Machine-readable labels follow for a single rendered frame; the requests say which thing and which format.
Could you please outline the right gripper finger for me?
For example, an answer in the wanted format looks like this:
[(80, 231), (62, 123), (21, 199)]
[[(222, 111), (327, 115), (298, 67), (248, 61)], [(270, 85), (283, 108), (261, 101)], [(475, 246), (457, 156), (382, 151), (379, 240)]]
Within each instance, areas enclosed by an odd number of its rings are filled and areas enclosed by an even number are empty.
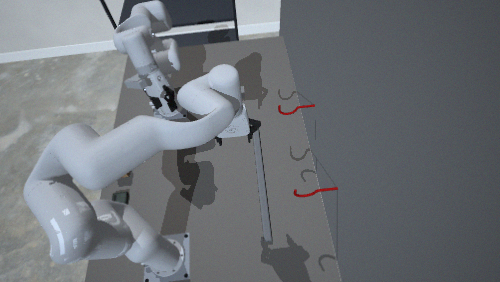
[(222, 138), (219, 138), (219, 137), (214, 137), (216, 140), (217, 140), (217, 143), (219, 142), (219, 145), (221, 146), (222, 145)]
[(251, 143), (250, 139), (252, 139), (253, 133), (256, 132), (258, 128), (261, 126), (261, 121), (249, 118), (249, 124), (253, 125), (250, 126), (250, 133), (248, 134), (248, 143)]

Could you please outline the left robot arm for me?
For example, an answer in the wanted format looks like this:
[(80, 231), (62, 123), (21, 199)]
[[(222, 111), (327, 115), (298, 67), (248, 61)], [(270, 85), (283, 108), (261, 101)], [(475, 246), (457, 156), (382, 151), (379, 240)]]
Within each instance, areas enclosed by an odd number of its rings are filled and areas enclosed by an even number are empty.
[(129, 55), (138, 73), (124, 81), (127, 88), (144, 89), (147, 87), (148, 85), (143, 78), (158, 67), (164, 74), (174, 91), (174, 100), (178, 107), (171, 112), (167, 105), (168, 102), (164, 98), (159, 98), (162, 106), (158, 109), (158, 112), (165, 117), (175, 116), (183, 109), (177, 101), (176, 92), (168, 76), (168, 74), (181, 70), (179, 46), (173, 38), (158, 40), (160, 38), (155, 35), (169, 31), (171, 28), (172, 21), (164, 4), (159, 0), (154, 0), (136, 4), (132, 8), (130, 17), (115, 29), (113, 36), (116, 49), (122, 54)]

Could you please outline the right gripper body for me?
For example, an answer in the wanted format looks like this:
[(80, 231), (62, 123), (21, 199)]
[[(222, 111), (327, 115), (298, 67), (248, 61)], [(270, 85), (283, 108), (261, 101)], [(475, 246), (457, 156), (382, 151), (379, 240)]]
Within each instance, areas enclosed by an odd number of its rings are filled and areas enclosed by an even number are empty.
[(245, 105), (243, 104), (243, 110), (239, 116), (233, 118), (231, 124), (222, 131), (217, 137), (228, 138), (228, 137), (238, 137), (245, 136), (250, 133), (249, 117)]

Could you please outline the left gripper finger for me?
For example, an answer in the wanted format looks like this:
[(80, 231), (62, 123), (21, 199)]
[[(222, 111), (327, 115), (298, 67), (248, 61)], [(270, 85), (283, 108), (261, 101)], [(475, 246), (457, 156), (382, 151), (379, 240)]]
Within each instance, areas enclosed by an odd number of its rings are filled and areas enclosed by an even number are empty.
[[(171, 112), (175, 111), (178, 107), (175, 103), (175, 96), (174, 96), (174, 91), (171, 90), (170, 88), (168, 88), (167, 86), (163, 85), (163, 89), (166, 91), (166, 95), (165, 95), (165, 100), (168, 102), (168, 106), (169, 106), (169, 109)], [(169, 95), (170, 94), (170, 95)], [(169, 99), (167, 98), (167, 96), (169, 96)]]
[[(143, 89), (144, 92), (146, 93), (145, 89)], [(147, 93), (146, 93), (147, 94)], [(149, 97), (149, 95), (147, 94), (147, 96)], [(160, 99), (158, 97), (151, 97), (150, 96), (150, 100), (152, 101), (155, 109), (159, 109), (161, 106), (162, 106), (162, 103), (160, 101)]]

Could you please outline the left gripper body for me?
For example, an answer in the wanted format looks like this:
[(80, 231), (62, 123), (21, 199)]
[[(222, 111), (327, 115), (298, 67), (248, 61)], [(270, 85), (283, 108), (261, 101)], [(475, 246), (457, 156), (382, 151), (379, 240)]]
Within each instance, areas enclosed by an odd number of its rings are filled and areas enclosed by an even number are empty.
[(153, 72), (149, 73), (149, 75), (147, 75), (143, 79), (145, 79), (148, 85), (147, 87), (145, 87), (145, 90), (151, 97), (165, 98), (164, 94), (166, 93), (166, 91), (163, 89), (163, 85), (166, 85), (171, 89), (167, 79), (165, 78), (159, 67)]

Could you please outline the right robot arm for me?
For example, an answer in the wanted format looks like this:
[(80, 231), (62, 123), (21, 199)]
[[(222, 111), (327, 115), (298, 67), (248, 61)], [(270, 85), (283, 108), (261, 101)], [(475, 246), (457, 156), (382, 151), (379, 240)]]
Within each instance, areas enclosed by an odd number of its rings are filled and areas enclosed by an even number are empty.
[(158, 276), (175, 274), (185, 258), (179, 242), (166, 239), (128, 204), (105, 199), (89, 202), (72, 180), (100, 190), (160, 151), (203, 145), (241, 114), (244, 98), (237, 69), (221, 64), (186, 83), (177, 94), (180, 106), (196, 121), (139, 115), (102, 136), (84, 123), (60, 130), (23, 191), (49, 238), (51, 259), (71, 264), (125, 254), (134, 263), (150, 266)]

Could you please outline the grey bar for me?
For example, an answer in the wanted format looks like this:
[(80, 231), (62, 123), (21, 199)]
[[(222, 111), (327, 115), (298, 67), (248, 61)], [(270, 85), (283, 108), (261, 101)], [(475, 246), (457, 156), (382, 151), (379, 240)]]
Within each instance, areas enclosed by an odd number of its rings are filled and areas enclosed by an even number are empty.
[(264, 177), (259, 128), (256, 132), (253, 133), (253, 143), (255, 152), (257, 180), (258, 180), (263, 237), (264, 237), (264, 242), (269, 242), (272, 241), (272, 235), (271, 235), (271, 226), (270, 226), (270, 218), (268, 210), (268, 201), (267, 201), (267, 193), (266, 193), (266, 185)]

